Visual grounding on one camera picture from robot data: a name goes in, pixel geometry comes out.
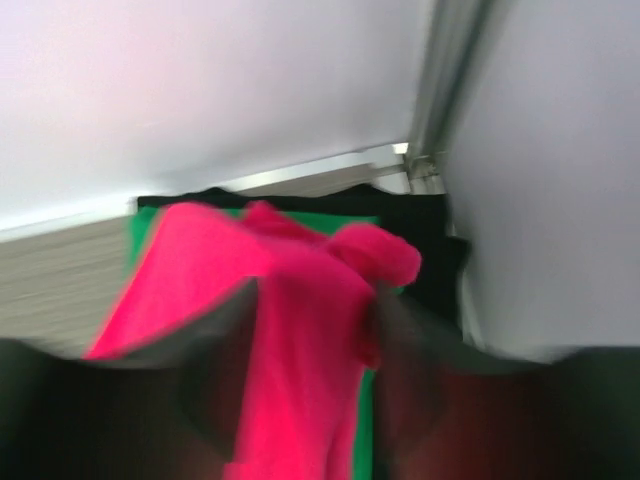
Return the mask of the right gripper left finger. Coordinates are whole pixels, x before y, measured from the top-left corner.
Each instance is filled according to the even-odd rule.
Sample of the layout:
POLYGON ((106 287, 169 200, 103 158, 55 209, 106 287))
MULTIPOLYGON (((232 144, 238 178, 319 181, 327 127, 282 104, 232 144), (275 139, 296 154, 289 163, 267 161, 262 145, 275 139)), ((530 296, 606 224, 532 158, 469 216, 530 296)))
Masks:
POLYGON ((115 360, 1 342, 5 479, 218 479, 234 456, 258 299, 249 281, 115 360))

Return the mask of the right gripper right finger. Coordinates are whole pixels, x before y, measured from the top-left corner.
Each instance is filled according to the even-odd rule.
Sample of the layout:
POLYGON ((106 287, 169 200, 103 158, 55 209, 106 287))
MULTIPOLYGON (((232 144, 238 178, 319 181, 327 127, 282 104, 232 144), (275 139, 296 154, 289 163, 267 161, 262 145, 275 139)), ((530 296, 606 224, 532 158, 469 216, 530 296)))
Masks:
POLYGON ((379 287, 374 445, 387 479, 635 479, 639 351, 491 355, 379 287))

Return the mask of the magenta red t-shirt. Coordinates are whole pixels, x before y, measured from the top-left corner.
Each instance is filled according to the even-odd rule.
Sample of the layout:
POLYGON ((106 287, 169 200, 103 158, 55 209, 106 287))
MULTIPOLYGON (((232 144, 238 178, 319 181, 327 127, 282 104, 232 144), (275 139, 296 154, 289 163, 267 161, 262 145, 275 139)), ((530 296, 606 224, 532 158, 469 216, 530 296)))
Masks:
POLYGON ((236 459, 228 479, 348 479, 359 388, 377 362, 373 286, 402 287, 419 251, 370 223, 333 234, 265 202, 239 217, 197 203, 156 212, 136 271, 89 350, 122 353, 258 281, 236 459))

